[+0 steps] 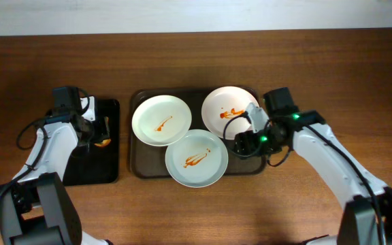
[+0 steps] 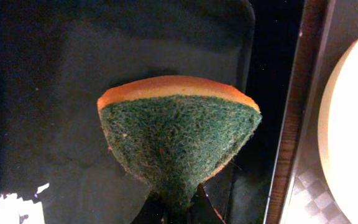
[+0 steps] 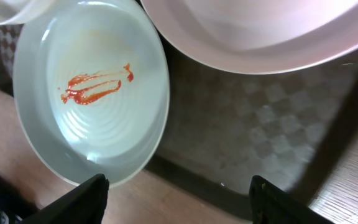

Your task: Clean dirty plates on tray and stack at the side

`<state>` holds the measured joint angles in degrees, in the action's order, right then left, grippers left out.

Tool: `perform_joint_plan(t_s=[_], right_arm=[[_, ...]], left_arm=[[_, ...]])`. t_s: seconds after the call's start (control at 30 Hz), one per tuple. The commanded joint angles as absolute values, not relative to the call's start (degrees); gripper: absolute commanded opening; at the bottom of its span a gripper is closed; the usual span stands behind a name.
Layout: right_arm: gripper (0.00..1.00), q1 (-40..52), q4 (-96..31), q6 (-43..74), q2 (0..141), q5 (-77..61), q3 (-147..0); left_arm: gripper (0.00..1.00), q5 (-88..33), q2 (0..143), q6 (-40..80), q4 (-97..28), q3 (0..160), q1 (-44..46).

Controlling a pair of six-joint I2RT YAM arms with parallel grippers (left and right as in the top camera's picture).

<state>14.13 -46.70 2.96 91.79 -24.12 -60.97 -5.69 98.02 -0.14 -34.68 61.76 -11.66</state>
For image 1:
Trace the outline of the green and orange sponge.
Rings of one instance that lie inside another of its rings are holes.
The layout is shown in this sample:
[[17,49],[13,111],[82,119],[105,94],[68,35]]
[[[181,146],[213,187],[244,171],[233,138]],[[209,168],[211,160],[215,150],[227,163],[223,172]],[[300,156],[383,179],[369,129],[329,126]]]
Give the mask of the green and orange sponge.
[[109,118],[106,116],[104,118],[104,121],[105,121],[105,127],[106,127],[107,132],[108,132],[108,136],[106,138],[103,138],[100,142],[94,143],[95,146],[100,147],[100,148],[105,148],[111,142],[111,138],[109,136],[109,133],[110,133]]

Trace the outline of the pale blue plate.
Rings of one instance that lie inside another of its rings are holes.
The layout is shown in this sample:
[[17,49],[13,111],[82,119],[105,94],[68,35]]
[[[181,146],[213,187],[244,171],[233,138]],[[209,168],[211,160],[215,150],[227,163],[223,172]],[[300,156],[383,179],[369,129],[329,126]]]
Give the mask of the pale blue plate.
[[168,146],[165,166],[178,183],[203,188],[217,182],[226,172],[229,155],[223,141],[213,133],[192,129]]

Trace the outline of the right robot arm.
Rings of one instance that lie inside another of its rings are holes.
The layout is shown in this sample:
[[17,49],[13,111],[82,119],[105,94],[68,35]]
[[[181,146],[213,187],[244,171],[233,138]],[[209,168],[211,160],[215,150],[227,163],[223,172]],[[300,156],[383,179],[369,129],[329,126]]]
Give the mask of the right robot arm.
[[249,103],[240,115],[252,129],[235,135],[232,153],[268,161],[287,148],[305,159],[342,206],[336,235],[307,244],[392,244],[392,188],[364,168],[343,147],[315,110],[300,111],[287,87],[267,92],[264,108]]

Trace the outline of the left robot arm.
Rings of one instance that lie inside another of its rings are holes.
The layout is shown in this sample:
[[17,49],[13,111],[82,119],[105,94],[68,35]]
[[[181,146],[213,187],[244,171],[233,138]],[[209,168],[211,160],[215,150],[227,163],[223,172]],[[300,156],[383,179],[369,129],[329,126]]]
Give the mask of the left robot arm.
[[105,148],[109,118],[100,117],[96,99],[64,86],[52,91],[54,107],[30,122],[35,143],[22,169],[0,185],[0,234],[4,244],[109,244],[83,231],[63,178],[77,147]]

